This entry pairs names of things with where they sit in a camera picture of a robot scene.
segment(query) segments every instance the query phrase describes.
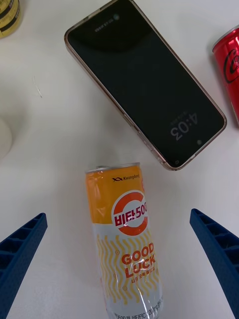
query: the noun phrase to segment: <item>white object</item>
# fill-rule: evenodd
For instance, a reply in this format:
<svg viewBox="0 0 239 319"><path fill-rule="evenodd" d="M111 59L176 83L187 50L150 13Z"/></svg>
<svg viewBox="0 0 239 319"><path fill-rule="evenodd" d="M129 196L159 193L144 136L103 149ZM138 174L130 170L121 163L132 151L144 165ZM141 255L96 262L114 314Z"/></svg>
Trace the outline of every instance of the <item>white object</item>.
<svg viewBox="0 0 239 319"><path fill-rule="evenodd" d="M209 58L238 24L238 0L136 2L228 126L182 171L165 170L65 48L65 31L107 0L22 1L20 28L0 40L0 114L16 132L0 163L0 240L42 211L49 226L7 319L107 318L85 170L136 161L163 281L161 318L234 319L189 218L196 207L239 236L239 130Z"/></svg>
<svg viewBox="0 0 239 319"><path fill-rule="evenodd" d="M10 151L12 134L8 125L0 118L0 160Z"/></svg>

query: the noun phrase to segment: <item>drink can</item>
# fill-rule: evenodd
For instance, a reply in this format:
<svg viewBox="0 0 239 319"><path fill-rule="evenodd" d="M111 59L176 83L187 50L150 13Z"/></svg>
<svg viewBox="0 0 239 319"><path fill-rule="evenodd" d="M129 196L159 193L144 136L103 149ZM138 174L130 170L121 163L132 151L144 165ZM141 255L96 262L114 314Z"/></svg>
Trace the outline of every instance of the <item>drink can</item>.
<svg viewBox="0 0 239 319"><path fill-rule="evenodd" d="M139 163L88 171L86 185L109 318L158 318L162 284Z"/></svg>
<svg viewBox="0 0 239 319"><path fill-rule="evenodd" d="M214 44L213 53L239 123L239 25Z"/></svg>
<svg viewBox="0 0 239 319"><path fill-rule="evenodd" d="M12 34L20 24L19 0L0 0L0 38Z"/></svg>

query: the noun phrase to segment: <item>smartphone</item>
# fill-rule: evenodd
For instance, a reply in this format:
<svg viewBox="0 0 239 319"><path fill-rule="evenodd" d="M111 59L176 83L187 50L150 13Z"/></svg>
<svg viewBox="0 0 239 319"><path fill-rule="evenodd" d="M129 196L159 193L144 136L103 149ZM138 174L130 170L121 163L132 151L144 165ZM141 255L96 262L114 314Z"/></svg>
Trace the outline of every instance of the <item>smartphone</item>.
<svg viewBox="0 0 239 319"><path fill-rule="evenodd" d="M179 170L227 125L225 115L133 0L113 0L65 34L157 159Z"/></svg>

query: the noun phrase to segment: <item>phone case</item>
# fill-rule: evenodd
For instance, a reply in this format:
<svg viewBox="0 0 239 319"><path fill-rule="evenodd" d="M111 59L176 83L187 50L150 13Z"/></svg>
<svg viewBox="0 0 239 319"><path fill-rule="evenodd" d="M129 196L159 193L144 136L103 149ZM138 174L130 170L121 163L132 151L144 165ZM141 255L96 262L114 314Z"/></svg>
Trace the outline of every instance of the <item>phone case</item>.
<svg viewBox="0 0 239 319"><path fill-rule="evenodd" d="M184 69L190 74L192 79L197 83L197 85L201 88L201 90L204 92L204 94L208 97L208 99L212 102L214 107L219 111L219 113L223 116L225 124L222 127L220 131L217 132L205 145L203 145L194 155L192 155L184 164L182 164L180 167L172 167L166 159L163 157L163 155L160 153L159 150L157 150L153 144L147 139L147 137L144 135L144 133L141 131L141 129L137 126L137 124L128 116L128 114L125 112L125 110L122 108L122 106L116 101L116 99L110 94L110 92L107 90L107 88L100 82L100 80L97 78L97 76L92 72L92 70L86 65L86 63L81 59L81 57L77 54L77 52L73 49L73 47L68 42L68 34L77 28L78 26L82 25L95 15L97 15L102 10L106 9L107 7L111 6L113 3L117 2L118 0L112 0L103 7L99 8L92 14L90 14L88 17L84 18L77 24L75 24L73 27L71 27L67 32L65 33L65 44L67 47L67 50L70 52L70 54L75 58L75 60L80 63L80 65L85 69L85 71L90 75L90 77L94 80L94 82L100 87L100 89L108 96L108 98L114 103L117 110L120 112L120 114L123 116L123 118L127 121L127 123L132 127L132 129L137 133L137 135L141 138L143 143L148 147L148 149L152 152L152 154L157 158L157 160L166 168L169 170L180 170L184 168L190 161L192 161L205 147L207 147L227 126L227 119L223 112L220 110L220 108L217 106L217 104L213 101L213 99L210 97L210 95L206 92L206 90L202 87L202 85L198 82L198 80L194 77L194 75L190 72L190 70L186 67L186 65L181 61L181 59L177 56L177 54L173 51L173 49L169 46L169 44L164 40L164 38L161 36L161 34L158 32L158 30L154 27L154 25L149 21L149 19L146 17L146 15L142 12L142 10L138 7L138 5L133 1L129 0L135 8L138 10L138 12L144 17L144 19L147 21L147 23L152 27L152 29L156 32L156 34L159 36L159 38L163 41L163 43L167 46L167 48L171 51L171 53L175 56L175 58L181 63L181 65L184 67Z"/></svg>

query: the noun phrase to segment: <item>red circle logo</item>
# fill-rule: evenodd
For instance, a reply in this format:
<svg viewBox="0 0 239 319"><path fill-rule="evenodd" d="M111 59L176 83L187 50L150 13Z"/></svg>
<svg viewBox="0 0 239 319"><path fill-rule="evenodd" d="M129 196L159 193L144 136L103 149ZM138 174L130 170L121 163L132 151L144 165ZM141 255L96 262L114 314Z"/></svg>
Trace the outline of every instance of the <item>red circle logo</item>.
<svg viewBox="0 0 239 319"><path fill-rule="evenodd" d="M131 190L120 196L112 208L112 222L127 236L141 234L148 225L144 194L139 190Z"/></svg>

